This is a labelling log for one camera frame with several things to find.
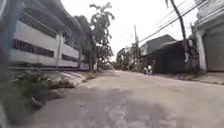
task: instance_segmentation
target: palm tree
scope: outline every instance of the palm tree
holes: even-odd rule
[[[186,37],[186,30],[185,30],[185,26],[184,26],[184,20],[183,17],[180,14],[180,11],[178,10],[174,0],[165,0],[167,6],[168,6],[168,2],[170,1],[171,5],[174,8],[174,11],[176,12],[179,21],[180,21],[180,26],[181,26],[181,31],[182,31],[182,35],[183,35],[183,42],[184,42],[184,51],[185,51],[185,62],[186,62],[186,68],[189,68],[189,50],[188,50],[188,41],[187,41],[187,37]]]
[[[94,51],[98,62],[102,64],[102,62],[105,62],[113,55],[110,47],[110,39],[112,37],[108,28],[111,20],[114,20],[114,15],[108,11],[108,9],[112,8],[110,3],[102,7],[91,4],[90,7],[96,9],[96,13],[91,18],[91,28],[95,45]]]

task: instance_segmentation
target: white wall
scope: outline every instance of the white wall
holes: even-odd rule
[[[41,63],[44,65],[57,65],[57,57],[59,53],[59,67],[77,67],[78,62],[71,62],[62,60],[62,54],[79,58],[79,51],[70,46],[64,44],[64,38],[57,35],[56,38],[52,38],[20,21],[17,22],[16,31],[14,33],[14,39],[25,41],[27,43],[39,46],[45,49],[54,51],[54,57],[46,57],[41,55],[36,55],[28,52],[23,52],[19,50],[12,49],[10,53],[10,61],[12,62],[27,62],[27,63]]]
[[[56,64],[56,58],[41,56],[28,52],[12,49],[10,52],[11,62],[26,62],[26,63],[41,63],[44,65],[53,66]]]
[[[54,58],[56,58],[57,56],[57,49],[59,44],[58,36],[57,38],[50,37],[18,21],[16,25],[14,38],[33,44],[35,46],[40,46],[42,48],[54,51]]]
[[[222,6],[224,6],[224,0],[205,0],[204,4],[198,7],[199,19],[208,16]]]
[[[69,55],[71,57],[79,59],[79,51],[64,44],[64,42],[61,43],[61,54]]]

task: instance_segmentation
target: utility pole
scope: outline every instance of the utility pole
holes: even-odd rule
[[[134,25],[134,31],[135,31],[135,47],[136,47],[136,56],[134,57],[134,62],[136,63],[137,66],[137,71],[140,71],[140,53],[139,53],[139,39],[137,35],[137,28],[136,25]]]
[[[179,21],[180,21],[180,26],[181,26],[181,30],[182,30],[182,36],[183,36],[183,46],[184,46],[184,52],[185,52],[185,63],[186,63],[186,70],[189,70],[190,68],[190,64],[189,64],[189,48],[188,48],[188,41],[187,41],[187,37],[186,37],[186,30],[185,30],[185,26],[184,26],[184,20],[183,17],[180,14],[180,11],[178,10],[174,0],[170,0],[174,11],[176,12]]]

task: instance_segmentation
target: gray wall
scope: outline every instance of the gray wall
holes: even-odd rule
[[[224,71],[224,24],[206,31],[204,46],[208,71]]]

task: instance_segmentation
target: alley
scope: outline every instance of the alley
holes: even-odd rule
[[[223,97],[218,85],[110,71],[46,104],[27,128],[223,128]]]

